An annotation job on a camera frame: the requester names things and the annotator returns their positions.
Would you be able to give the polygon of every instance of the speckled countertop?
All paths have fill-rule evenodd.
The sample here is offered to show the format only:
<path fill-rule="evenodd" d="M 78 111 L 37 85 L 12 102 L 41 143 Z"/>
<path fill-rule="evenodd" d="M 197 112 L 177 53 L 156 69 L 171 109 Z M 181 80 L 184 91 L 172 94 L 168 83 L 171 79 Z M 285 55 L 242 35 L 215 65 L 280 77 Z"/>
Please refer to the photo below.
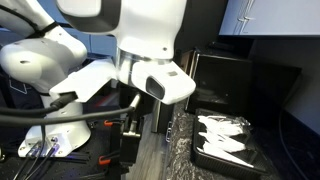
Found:
<path fill-rule="evenodd" d="M 231 180 L 233 178 L 220 175 L 195 166 L 190 161 L 194 115 L 185 113 L 184 103 L 175 106 L 172 123 L 170 146 L 166 164 L 167 180 Z"/>

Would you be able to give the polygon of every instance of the connector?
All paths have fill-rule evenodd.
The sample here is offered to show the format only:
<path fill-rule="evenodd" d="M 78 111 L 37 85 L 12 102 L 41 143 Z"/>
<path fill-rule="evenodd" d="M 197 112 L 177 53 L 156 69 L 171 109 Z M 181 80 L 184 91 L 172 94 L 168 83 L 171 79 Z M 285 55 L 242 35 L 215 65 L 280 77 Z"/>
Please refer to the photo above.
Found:
<path fill-rule="evenodd" d="M 134 99 L 132 100 L 130 107 L 133 107 L 134 109 L 136 109 L 140 102 L 140 99 L 141 99 L 141 94 L 137 93 Z"/>
<path fill-rule="evenodd" d="M 41 142 L 42 141 L 38 141 L 36 144 L 34 144 L 27 153 L 26 157 L 35 157 L 41 149 Z"/>
<path fill-rule="evenodd" d="M 55 143 L 52 148 L 54 149 L 54 151 L 57 151 L 60 148 L 60 145 L 58 143 Z"/>
<path fill-rule="evenodd" d="M 76 99 L 78 99 L 78 96 L 75 92 L 61 94 L 61 96 L 57 100 L 53 101 L 50 106 L 61 109 Z"/>

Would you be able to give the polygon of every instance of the wire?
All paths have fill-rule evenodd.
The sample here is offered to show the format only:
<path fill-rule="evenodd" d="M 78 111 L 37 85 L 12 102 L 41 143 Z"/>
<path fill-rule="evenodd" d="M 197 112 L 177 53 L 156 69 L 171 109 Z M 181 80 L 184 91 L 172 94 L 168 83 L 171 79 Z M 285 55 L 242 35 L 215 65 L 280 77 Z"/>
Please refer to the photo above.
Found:
<path fill-rule="evenodd" d="M 35 125 L 68 123 L 68 122 L 83 121 L 83 120 L 90 120 L 90 119 L 97 119 L 97 118 L 105 118 L 109 116 L 115 116 L 119 114 L 132 112 L 134 110 L 135 108 L 128 107 L 128 108 L 119 109 L 115 111 L 90 113 L 90 114 L 84 114 L 79 116 L 46 118 L 46 119 L 22 118 L 22 117 L 0 115 L 0 125 L 17 127 L 17 126 L 35 126 Z"/>
<path fill-rule="evenodd" d="M 298 85 L 296 86 L 296 88 L 292 91 L 292 93 L 290 95 L 288 95 L 288 97 L 286 98 L 286 100 L 284 101 L 281 110 L 280 110 L 280 114 L 279 114 L 279 136 L 280 136 L 280 141 L 282 144 L 283 149 L 285 150 L 287 156 L 289 157 L 291 163 L 294 165 L 294 167 L 297 169 L 297 171 L 299 172 L 299 174 L 305 179 L 305 180 L 309 180 L 308 177 L 304 174 L 304 172 L 301 170 L 301 168 L 299 167 L 299 165 L 297 164 L 297 162 L 293 159 L 292 155 L 290 154 L 284 140 L 283 140 L 283 134 L 282 134 L 282 128 L 281 128 L 281 121 L 282 121 L 282 116 L 283 116 L 283 112 L 284 112 L 284 108 L 285 106 L 290 102 L 290 100 L 292 99 L 292 97 L 297 93 L 297 91 L 300 89 L 301 86 L 301 82 L 302 82 L 302 76 L 300 75 L 300 82 L 298 82 Z"/>
<path fill-rule="evenodd" d="M 51 149 L 50 149 L 50 151 L 48 152 L 48 154 L 46 155 L 46 157 L 44 158 L 44 160 L 37 166 L 37 168 L 34 170 L 34 171 L 32 171 L 31 173 L 30 173 L 30 175 L 28 175 L 24 180 L 28 180 L 28 179 L 30 179 L 33 175 L 34 175 L 34 173 L 36 173 L 41 167 L 42 167 L 42 165 L 48 160 L 48 158 L 49 157 L 51 157 L 51 155 L 55 152 L 55 148 L 54 147 L 52 147 Z"/>
<path fill-rule="evenodd" d="M 19 17 L 20 19 L 22 19 L 23 21 L 28 23 L 35 32 L 39 31 L 38 25 L 36 23 L 32 22 L 27 17 L 23 16 L 22 14 L 19 14 L 18 12 L 14 11 L 12 9 L 9 9 L 9 8 L 3 6 L 3 5 L 0 5 L 0 9 L 3 10 L 3 11 L 6 11 L 7 13 L 10 13 L 12 15 L 15 15 L 15 16 Z"/>
<path fill-rule="evenodd" d="M 41 149 L 40 149 L 40 151 L 38 152 L 36 159 L 34 160 L 34 162 L 32 163 L 32 165 L 31 165 L 30 168 L 28 169 L 28 171 L 27 171 L 27 173 L 25 174 L 25 176 L 24 176 L 23 179 L 25 179 L 26 177 L 28 177 L 28 175 L 30 174 L 30 172 L 32 171 L 33 167 L 34 167 L 35 164 L 37 163 L 37 161 L 38 161 L 39 157 L 41 156 L 42 151 L 43 151 L 43 149 L 44 149 L 45 141 L 46 141 L 46 128 L 45 128 L 44 125 L 41 126 L 41 135 L 42 135 L 42 137 L 41 137 L 41 139 L 42 139 L 42 140 L 41 140 Z"/>
<path fill-rule="evenodd" d="M 26 159 L 23 161 L 22 165 L 20 166 L 19 170 L 17 171 L 16 175 L 14 176 L 13 180 L 17 180 L 17 178 L 19 177 L 20 173 L 26 167 L 28 161 L 29 161 L 29 157 L 26 157 Z"/>
<path fill-rule="evenodd" d="M 11 108 L 0 108 L 0 113 L 3 115 L 13 115 L 13 116 L 40 116 L 46 115 L 55 111 L 58 111 L 61 108 L 64 108 L 68 103 L 76 100 L 78 97 L 75 93 L 66 93 L 62 94 L 58 99 L 53 101 L 50 104 L 50 107 L 43 109 L 31 109 L 31 110 L 21 110 L 21 109 L 11 109 Z"/>
<path fill-rule="evenodd" d="M 36 116 L 36 115 L 45 115 L 57 110 L 59 110 L 59 108 L 54 106 L 44 108 L 44 109 L 31 109 L 31 110 L 0 108 L 0 113 L 4 115 L 14 115 L 14 116 Z"/>

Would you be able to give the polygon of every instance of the white wall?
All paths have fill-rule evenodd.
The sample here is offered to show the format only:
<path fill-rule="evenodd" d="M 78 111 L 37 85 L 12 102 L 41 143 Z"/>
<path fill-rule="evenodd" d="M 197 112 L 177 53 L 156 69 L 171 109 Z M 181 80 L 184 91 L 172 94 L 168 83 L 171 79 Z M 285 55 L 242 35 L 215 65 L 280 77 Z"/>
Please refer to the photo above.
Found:
<path fill-rule="evenodd" d="M 253 56 L 303 69 L 302 87 L 286 109 L 320 134 L 320 40 L 256 40 Z"/>

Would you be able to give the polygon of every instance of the black box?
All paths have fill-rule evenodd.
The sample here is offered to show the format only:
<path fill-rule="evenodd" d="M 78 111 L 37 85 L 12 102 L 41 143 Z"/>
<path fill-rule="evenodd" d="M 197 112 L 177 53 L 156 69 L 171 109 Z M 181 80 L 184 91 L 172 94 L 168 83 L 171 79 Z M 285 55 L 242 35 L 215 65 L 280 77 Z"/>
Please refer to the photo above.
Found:
<path fill-rule="evenodd" d="M 187 73 L 197 88 L 187 100 L 187 112 L 205 108 L 232 115 L 247 114 L 251 61 L 225 51 L 197 49 L 189 64 Z"/>
<path fill-rule="evenodd" d="M 225 114 L 205 109 L 197 109 L 196 116 L 198 115 L 223 115 L 228 118 L 234 118 L 233 116 L 228 116 Z M 253 168 L 198 151 L 197 147 L 201 148 L 205 141 L 205 138 L 200 136 L 198 133 L 205 132 L 205 130 L 205 125 L 199 123 L 196 117 L 196 119 L 194 120 L 194 131 L 191 151 L 191 161 L 194 162 L 195 165 L 211 170 L 216 173 L 243 180 L 254 180 L 259 179 L 261 175 L 270 175 L 269 160 L 260 151 L 260 148 L 256 146 L 254 139 L 251 137 L 250 134 L 246 134 L 245 136 L 238 135 L 240 138 L 231 137 L 246 145 L 246 150 L 233 152 L 231 154 L 249 164 L 252 164 L 254 166 Z"/>

